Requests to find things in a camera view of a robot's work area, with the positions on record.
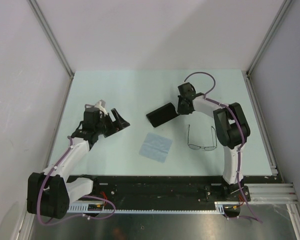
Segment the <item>black glasses case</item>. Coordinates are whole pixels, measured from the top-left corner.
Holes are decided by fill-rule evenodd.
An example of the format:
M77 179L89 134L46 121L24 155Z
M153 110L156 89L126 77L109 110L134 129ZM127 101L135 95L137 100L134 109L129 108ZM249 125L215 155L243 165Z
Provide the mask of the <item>black glasses case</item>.
M175 106L171 102L146 114L146 118L154 128L157 128L169 122L170 120L175 119L178 116L179 114L177 113Z

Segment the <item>blue cleaning cloth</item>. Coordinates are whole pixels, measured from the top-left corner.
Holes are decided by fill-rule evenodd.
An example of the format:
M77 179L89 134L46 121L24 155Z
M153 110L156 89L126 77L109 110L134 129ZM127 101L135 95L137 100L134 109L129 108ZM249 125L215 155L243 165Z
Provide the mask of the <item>blue cleaning cloth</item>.
M172 139L149 132L141 145L139 154L159 163L164 163L167 159L172 143Z

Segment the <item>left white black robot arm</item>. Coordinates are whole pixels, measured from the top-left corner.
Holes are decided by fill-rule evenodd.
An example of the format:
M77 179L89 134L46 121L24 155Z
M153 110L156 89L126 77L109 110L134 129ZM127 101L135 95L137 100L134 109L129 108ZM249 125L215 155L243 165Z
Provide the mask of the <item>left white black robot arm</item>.
M87 106L82 121L68 136L69 146L60 159L28 177L27 212L38 218L62 219L73 202L81 198L97 199L101 188L96 177L84 174L72 182L68 179L100 136L110 137L129 126L115 108L108 113L99 103Z

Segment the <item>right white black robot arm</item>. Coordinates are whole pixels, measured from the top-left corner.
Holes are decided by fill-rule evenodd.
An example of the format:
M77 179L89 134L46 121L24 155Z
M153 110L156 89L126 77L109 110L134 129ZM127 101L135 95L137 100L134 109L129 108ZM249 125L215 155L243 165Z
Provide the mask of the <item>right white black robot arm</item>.
M197 93L189 82L179 85L178 90L178 114L200 112L214 120L216 137L224 152L222 178L226 185L220 188L220 194L225 200L232 201L239 194L238 187L243 185L242 155L251 134L242 106L237 102L225 104L208 98L204 93Z

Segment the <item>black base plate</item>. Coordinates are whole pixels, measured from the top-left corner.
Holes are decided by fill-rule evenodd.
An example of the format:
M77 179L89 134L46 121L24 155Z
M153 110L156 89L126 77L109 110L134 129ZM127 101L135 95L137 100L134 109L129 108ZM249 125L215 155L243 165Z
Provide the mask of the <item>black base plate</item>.
M221 176L89 176L91 196L106 197L118 211L204 211L215 202L238 202L238 185Z

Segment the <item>right aluminium corner post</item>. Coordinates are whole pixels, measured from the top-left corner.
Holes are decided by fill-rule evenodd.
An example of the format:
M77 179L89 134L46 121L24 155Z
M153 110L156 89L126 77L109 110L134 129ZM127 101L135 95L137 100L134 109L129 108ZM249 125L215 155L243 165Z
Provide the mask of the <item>right aluminium corner post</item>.
M292 7L294 0L284 0L276 13L270 27L268 28L257 52L255 53L251 63L249 64L246 75L249 78L255 68L257 67L258 63L262 59L264 53L266 52L267 48L269 47L270 43L272 42L273 38L275 37L277 31L279 30L280 26L282 25L284 19L286 18L290 8Z

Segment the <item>aluminium corner post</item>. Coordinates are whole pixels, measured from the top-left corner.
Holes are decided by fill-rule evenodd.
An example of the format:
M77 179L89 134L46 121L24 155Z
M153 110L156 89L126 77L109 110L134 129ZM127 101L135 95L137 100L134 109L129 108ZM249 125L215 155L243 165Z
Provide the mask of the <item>aluminium corner post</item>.
M257 67L258 63L262 59L264 53L266 52L267 48L269 47L270 43L272 42L273 38L275 37L277 31L279 30L280 26L282 25L284 19L286 18L290 8L292 7L294 0L284 0L276 13L270 27L268 28L257 52L255 53L251 63L249 64L246 75L249 78L255 68Z
M43 33L45 34L47 40L49 41L53 51L55 52L58 60L60 61L62 67L64 68L65 72L69 76L69 78L72 80L74 77L74 72L70 67L70 64L67 61L67 58L58 43L57 38L55 37L55 34L53 33L40 5L36 0L27 0L27 3L29 4L35 18L37 19Z

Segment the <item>aluminium front rail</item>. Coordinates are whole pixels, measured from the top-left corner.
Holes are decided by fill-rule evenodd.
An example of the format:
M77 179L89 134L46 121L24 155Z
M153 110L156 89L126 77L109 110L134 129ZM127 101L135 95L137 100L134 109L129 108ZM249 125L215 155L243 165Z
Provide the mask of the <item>aluminium front rail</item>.
M106 196L120 208L158 209L181 206L197 208L214 202L293 203L297 201L292 184L247 184L241 190L227 192L221 185L200 183L97 183L94 196Z

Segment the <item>left aluminium corner post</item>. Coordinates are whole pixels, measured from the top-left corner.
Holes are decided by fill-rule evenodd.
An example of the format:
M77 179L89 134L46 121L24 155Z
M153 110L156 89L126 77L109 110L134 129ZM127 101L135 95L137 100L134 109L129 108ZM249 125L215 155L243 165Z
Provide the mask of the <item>left aluminium corner post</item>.
M64 68L65 72L69 76L69 78L72 80L74 77L74 72L70 67L70 64L67 61L67 58L58 43L57 38L55 37L55 34L53 33L40 5L36 0L27 0L27 3L29 4L35 18L37 19L43 33L45 34L47 40L49 41L53 51L55 52L58 60L60 61L62 67Z

